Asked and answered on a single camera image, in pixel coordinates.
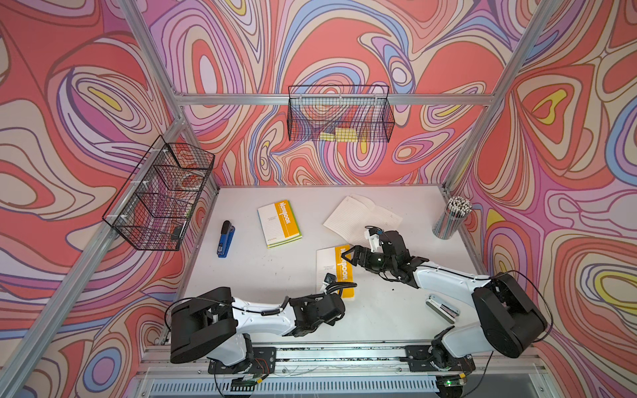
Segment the clear cup of pencils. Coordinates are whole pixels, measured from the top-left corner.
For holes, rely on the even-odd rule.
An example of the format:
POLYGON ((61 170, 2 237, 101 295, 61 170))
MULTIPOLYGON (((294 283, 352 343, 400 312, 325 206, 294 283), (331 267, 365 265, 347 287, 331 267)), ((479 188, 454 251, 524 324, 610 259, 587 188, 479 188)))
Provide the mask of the clear cup of pencils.
POLYGON ((473 205, 469 199, 451 197, 432 228, 433 234, 441 240, 449 240, 472 211, 473 205))

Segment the yellow sticky notes pad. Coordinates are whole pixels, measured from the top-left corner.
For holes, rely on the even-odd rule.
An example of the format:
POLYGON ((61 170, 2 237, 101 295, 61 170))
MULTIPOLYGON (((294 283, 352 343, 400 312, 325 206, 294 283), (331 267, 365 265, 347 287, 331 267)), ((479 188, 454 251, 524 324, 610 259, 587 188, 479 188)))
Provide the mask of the yellow sticky notes pad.
POLYGON ((356 143, 359 135, 356 129, 335 128, 332 132, 321 132, 318 139, 325 142, 356 143))

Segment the blue black stapler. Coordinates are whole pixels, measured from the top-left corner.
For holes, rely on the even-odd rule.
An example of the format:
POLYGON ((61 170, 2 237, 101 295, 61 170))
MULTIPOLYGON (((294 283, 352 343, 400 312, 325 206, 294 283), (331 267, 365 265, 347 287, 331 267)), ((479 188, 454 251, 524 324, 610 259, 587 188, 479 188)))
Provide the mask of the blue black stapler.
POLYGON ((222 228, 220 231, 220 239, 217 245, 218 258, 227 257, 228 252, 230 250, 230 246, 232 244, 232 239, 234 237, 235 230, 236 229, 234 225, 229 220, 226 220, 225 222, 223 222, 222 228))

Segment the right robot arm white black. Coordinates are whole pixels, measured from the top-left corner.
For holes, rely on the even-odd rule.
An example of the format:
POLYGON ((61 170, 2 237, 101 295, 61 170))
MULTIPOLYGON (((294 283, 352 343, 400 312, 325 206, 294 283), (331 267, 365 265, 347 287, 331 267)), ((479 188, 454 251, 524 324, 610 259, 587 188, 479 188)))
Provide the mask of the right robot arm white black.
POLYGON ((390 282, 461 301, 475 311, 476 322, 451 325, 431 341, 436 366, 486 352, 518 358, 547 332, 549 322, 511 274, 475 275, 438 265, 412 255, 397 231, 371 227, 364 236, 368 246, 354 245, 341 259, 383 278, 391 275, 390 282))

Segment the white lined notebook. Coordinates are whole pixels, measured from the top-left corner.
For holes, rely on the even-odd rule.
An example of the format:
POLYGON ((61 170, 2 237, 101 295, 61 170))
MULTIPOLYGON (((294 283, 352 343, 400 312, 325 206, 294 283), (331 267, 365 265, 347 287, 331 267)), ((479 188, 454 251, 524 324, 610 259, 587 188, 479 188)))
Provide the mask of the white lined notebook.
POLYGON ((328 216, 323 226, 341 236, 350 245, 367 245, 367 227, 396 230, 403 218, 376 205, 371 199, 353 194, 346 196, 328 216))

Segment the silver grey stapler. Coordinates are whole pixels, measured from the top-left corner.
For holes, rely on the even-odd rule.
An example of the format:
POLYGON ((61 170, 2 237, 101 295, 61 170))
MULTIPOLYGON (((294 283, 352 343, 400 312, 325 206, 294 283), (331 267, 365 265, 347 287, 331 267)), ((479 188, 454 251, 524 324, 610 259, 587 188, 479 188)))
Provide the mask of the silver grey stapler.
POLYGON ((455 324, 460 316, 460 310, 456 306, 436 295, 429 295, 426 305, 450 324, 455 324))

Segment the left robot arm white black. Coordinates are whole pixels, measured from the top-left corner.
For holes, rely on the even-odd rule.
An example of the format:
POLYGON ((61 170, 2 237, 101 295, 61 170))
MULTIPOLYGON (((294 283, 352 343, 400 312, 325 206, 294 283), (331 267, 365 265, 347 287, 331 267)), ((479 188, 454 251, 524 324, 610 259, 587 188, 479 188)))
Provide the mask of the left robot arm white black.
POLYGON ((333 326, 346 313, 338 286, 280 304, 250 303, 232 295, 229 287, 174 303, 165 320, 170 329, 170 362, 200 358, 235 366, 252 356, 252 333, 301 338, 323 325, 333 326))

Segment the white yellow notebook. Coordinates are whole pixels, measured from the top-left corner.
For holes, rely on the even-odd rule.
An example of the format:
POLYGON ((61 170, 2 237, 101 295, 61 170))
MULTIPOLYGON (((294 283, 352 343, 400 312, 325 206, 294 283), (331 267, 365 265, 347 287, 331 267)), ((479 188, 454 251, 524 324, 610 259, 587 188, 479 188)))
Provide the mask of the white yellow notebook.
POLYGON ((323 279, 327 273, 337 276, 337 282, 354 282, 353 266, 341 259, 341 254, 351 245, 339 245, 316 252, 316 292, 320 293, 323 279))
POLYGON ((303 235, 288 200, 257 209, 267 248, 274 248, 300 240, 303 235))

